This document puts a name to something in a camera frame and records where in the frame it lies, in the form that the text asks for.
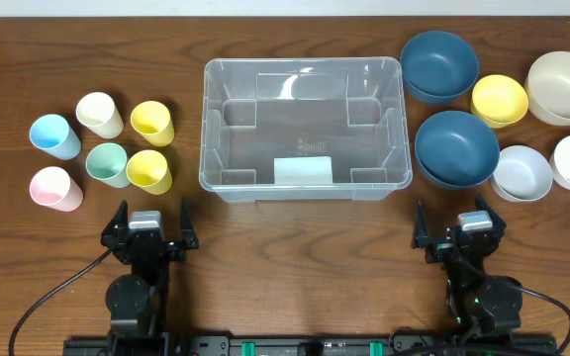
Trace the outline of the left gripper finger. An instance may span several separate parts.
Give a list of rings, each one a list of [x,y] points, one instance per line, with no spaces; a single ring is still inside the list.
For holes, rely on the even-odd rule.
[[[197,241],[197,234],[195,228],[193,227],[190,214],[188,209],[188,202],[185,198],[181,200],[181,221],[180,221],[180,229],[181,229],[181,236],[184,242],[196,242]]]
[[[128,228],[128,203],[123,200],[114,216],[101,232],[102,237],[118,236],[125,228]]]

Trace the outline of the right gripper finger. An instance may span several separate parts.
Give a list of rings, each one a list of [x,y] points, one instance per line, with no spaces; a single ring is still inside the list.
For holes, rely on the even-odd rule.
[[[423,205],[421,202],[418,202],[411,247],[413,249],[426,248],[428,244],[428,227],[424,217]]]
[[[505,228],[505,221],[489,206],[481,194],[475,196],[475,207],[478,211],[485,211],[492,221],[494,228]]]

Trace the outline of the dark blue bowl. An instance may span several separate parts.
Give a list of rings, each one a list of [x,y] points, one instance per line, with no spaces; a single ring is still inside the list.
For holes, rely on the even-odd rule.
[[[426,104],[448,104],[467,92],[478,79],[479,59],[460,36],[427,31],[403,47],[400,64],[405,89]]]
[[[436,113],[416,133],[415,157],[421,173],[445,189],[468,189],[486,182],[497,168],[500,152],[495,133],[463,111]]]

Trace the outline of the yellow bowl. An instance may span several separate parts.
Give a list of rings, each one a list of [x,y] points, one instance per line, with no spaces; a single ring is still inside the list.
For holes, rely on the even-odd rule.
[[[472,89],[470,111],[492,129],[520,121],[527,110],[527,94],[511,77],[487,75],[478,80]]]

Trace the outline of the large beige bowl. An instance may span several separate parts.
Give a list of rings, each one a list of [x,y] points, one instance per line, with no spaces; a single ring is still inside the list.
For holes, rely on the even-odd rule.
[[[570,51],[539,57],[529,69],[524,89],[536,118],[553,126],[570,126]]]

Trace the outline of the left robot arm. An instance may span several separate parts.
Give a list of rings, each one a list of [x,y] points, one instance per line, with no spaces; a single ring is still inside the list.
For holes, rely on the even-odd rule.
[[[169,264],[186,260],[186,252],[199,247],[186,200],[181,201],[180,237],[166,240],[161,212],[128,213],[122,202],[101,232],[101,244],[131,272],[110,285],[105,302],[111,314],[111,331],[121,336],[149,337],[165,324]]]

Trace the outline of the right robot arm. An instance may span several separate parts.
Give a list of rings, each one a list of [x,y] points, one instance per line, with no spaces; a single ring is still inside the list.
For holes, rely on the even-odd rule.
[[[447,305],[459,323],[459,345],[521,326],[522,293],[507,276],[492,276],[484,259],[495,252],[507,224],[486,203],[475,198],[476,210],[457,217],[444,236],[428,233],[422,205],[418,205],[411,247],[425,252],[426,263],[440,263],[447,274]]]

